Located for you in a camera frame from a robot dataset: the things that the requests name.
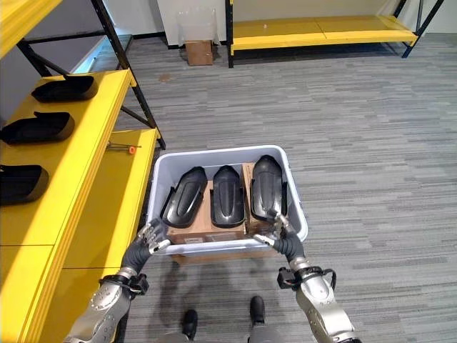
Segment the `black shoe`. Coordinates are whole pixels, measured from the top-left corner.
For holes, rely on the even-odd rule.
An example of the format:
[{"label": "black shoe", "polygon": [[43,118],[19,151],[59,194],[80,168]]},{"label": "black shoe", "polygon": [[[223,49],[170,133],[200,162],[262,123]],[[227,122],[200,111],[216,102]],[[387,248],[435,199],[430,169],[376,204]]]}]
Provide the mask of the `black shoe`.
[{"label": "black shoe", "polygon": [[195,334],[197,333],[197,323],[199,316],[194,309],[188,310],[183,319],[183,334],[185,334],[189,340],[193,341]]},{"label": "black shoe", "polygon": [[265,323],[265,304],[263,299],[256,295],[251,299],[251,320],[252,325]]}]

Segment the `plastic storage bin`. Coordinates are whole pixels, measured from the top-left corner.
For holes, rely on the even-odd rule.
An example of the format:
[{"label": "plastic storage bin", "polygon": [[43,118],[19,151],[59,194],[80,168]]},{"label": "plastic storage bin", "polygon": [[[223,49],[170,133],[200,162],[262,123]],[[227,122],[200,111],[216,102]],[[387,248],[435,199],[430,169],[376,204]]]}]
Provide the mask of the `plastic storage bin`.
[{"label": "plastic storage bin", "polygon": [[[303,241],[308,234],[308,225],[301,209],[301,201],[298,198],[298,192],[288,165],[286,153],[276,145],[181,152],[165,154],[159,157],[154,167],[154,179],[152,181],[152,190],[148,204],[148,222],[160,216],[161,209],[170,192],[170,187],[175,186],[181,175],[193,166],[202,166],[205,169],[206,176],[211,180],[218,169],[225,164],[231,165],[240,173],[242,163],[256,162],[261,156],[266,154],[274,157],[283,169],[283,178],[287,179],[288,184],[288,218],[297,231],[298,237]],[[227,252],[247,252],[262,249],[270,249],[270,247],[259,243],[255,239],[239,239],[225,242],[171,245],[160,253],[192,256]]]},{"label": "plastic storage bin", "polygon": [[217,36],[216,10],[208,7],[192,7],[177,15],[178,45],[186,41],[213,41],[219,43]]}]

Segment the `cardboard box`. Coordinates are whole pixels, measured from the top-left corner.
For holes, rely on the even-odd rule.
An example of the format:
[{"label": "cardboard box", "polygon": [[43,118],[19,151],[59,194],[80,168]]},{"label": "cardboard box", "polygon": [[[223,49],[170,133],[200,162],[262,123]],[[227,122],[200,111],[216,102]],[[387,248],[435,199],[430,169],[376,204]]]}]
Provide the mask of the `cardboard box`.
[{"label": "cardboard box", "polygon": [[187,62],[189,66],[212,65],[212,48],[212,41],[186,41]]},{"label": "cardboard box", "polygon": [[258,220],[253,217],[251,213],[251,180],[254,169],[254,163],[243,163],[241,168],[241,178],[243,179],[246,198],[244,204],[246,206],[246,233],[252,237],[255,234],[268,234],[271,233],[272,224]]},{"label": "cardboard box", "polygon": [[186,229],[169,227],[168,237],[174,244],[220,242],[245,238],[244,223],[230,229],[222,229],[213,225],[211,222],[210,189],[213,189],[212,181],[208,181],[200,209],[190,227]]}]

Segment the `white wall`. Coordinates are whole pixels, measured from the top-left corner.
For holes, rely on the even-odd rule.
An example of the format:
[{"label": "white wall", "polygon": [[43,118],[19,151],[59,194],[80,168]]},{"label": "white wall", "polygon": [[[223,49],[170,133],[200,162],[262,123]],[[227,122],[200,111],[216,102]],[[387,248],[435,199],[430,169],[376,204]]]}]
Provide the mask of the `white wall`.
[{"label": "white wall", "polygon": [[[409,0],[406,2],[399,19],[411,30],[416,30],[418,0]],[[422,22],[430,13],[431,8],[436,3],[436,0],[425,0],[423,2]],[[440,34],[456,34],[457,33],[457,1],[445,0],[441,5],[438,13],[433,18],[433,21],[427,28],[426,32]]]},{"label": "white wall", "polygon": [[157,0],[105,0],[117,34],[153,34],[164,25]]},{"label": "white wall", "polygon": [[[101,28],[89,0],[64,0],[27,36],[51,36]],[[33,49],[66,70],[71,70],[99,37],[34,44]],[[40,79],[38,72],[14,47],[0,60],[0,118],[7,120]]]},{"label": "white wall", "polygon": [[[218,36],[226,39],[224,0],[157,0],[169,45],[178,44],[176,13],[190,6],[216,9]],[[425,0],[425,18],[436,0]],[[233,20],[291,18],[298,16],[355,16],[392,14],[398,0],[234,0]],[[408,0],[400,19],[415,31],[419,0]],[[445,0],[428,32],[457,33],[457,0]]]}]

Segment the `yellow shelf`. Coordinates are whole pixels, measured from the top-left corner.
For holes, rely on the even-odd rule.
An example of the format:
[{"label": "yellow shelf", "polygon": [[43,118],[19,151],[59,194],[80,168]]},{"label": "yellow shelf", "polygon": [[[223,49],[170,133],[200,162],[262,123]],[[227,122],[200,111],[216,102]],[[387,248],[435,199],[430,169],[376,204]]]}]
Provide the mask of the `yellow shelf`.
[{"label": "yellow shelf", "polygon": [[0,248],[2,342],[19,341],[51,250],[50,246]]},{"label": "yellow shelf", "polygon": [[0,0],[0,58],[62,0]]},{"label": "yellow shelf", "polygon": [[132,155],[125,151],[106,151],[64,268],[121,266],[122,255],[139,223],[158,134],[156,129],[147,129],[111,135],[113,143],[141,148]]},{"label": "yellow shelf", "polygon": [[[59,77],[42,79],[40,84]],[[109,135],[129,84],[133,83],[129,70],[97,73],[94,77],[99,84],[99,91],[93,99],[40,104],[29,96],[11,119],[15,121],[32,117],[33,111],[67,111],[75,120],[74,132],[67,140],[20,146],[0,143],[2,164],[39,164],[50,176],[48,189],[37,201],[0,208],[2,246],[23,246],[22,249],[25,249],[27,246],[41,245],[50,249],[45,265],[36,270],[40,278],[27,284],[30,292],[34,293],[34,300],[24,300],[24,306],[29,307],[25,318],[11,307],[3,308],[11,317],[9,320],[17,323],[15,327],[21,327],[18,342],[34,343],[39,337]],[[16,266],[19,257],[20,254],[10,254],[5,261]],[[16,290],[10,287],[14,285],[3,284],[1,293],[15,294]]]},{"label": "yellow shelf", "polygon": [[417,36],[394,16],[336,16],[322,18],[267,19],[233,23],[236,50],[283,48],[329,44],[407,41]]},{"label": "yellow shelf", "polygon": [[[28,96],[9,122],[34,116],[34,111],[67,111],[75,129],[65,141],[7,145],[0,142],[2,164],[39,164],[49,173],[49,186],[35,202],[0,208],[0,245],[50,245],[76,227],[96,170],[125,94],[129,70],[94,74],[97,95],[88,101],[40,104]],[[52,77],[42,79],[43,84]]]},{"label": "yellow shelf", "polygon": [[99,288],[99,280],[117,271],[117,268],[63,269],[38,342],[63,342]]}]

